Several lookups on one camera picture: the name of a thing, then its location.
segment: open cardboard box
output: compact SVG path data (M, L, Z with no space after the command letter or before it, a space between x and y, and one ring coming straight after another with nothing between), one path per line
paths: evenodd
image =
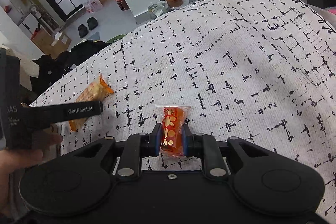
M56 59L60 53L68 50L71 39L63 32L59 40L54 43L54 38L51 37L45 30L40 30L32 39L32 42L45 54Z

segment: black slipper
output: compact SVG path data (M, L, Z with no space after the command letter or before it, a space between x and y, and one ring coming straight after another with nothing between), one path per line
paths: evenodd
M80 38L83 38L84 36L86 36L89 33L88 29L83 24L78 26L78 31L79 31L79 37Z
M98 21L94 17L90 17L87 20L87 23L89 24L89 30L92 31L94 28L98 26Z

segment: orange snack package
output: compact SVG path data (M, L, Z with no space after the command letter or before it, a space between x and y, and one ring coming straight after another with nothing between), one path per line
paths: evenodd
M157 106L157 108L162 111L163 116L162 152L173 157L183 156L182 125L190 107Z
M103 101L108 94L113 94L114 91L106 84L102 75L94 80L76 99L78 102L89 102L89 101ZM79 130L85 123L87 118L71 120L69 121L70 128L72 131Z

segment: green object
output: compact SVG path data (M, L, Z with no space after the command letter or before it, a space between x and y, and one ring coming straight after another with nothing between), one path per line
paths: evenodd
M107 43L112 44L114 42L117 42L118 40L123 39L124 36L125 36L125 34L117 35L116 37L113 37L112 39L107 41Z

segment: floor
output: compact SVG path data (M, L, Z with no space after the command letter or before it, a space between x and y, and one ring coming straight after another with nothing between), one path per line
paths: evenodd
M90 17L97 19L99 25L94 30L89 31L84 38L80 38L78 26L80 24L88 26L86 21ZM95 13L86 12L64 31L72 40L68 48L68 51L70 51L71 48L76 46L82 39L88 39L96 32L99 32L101 41L107 42L117 35L127 34L133 31L136 27L137 23L131 10L122 11L115 0L107 0L101 10Z

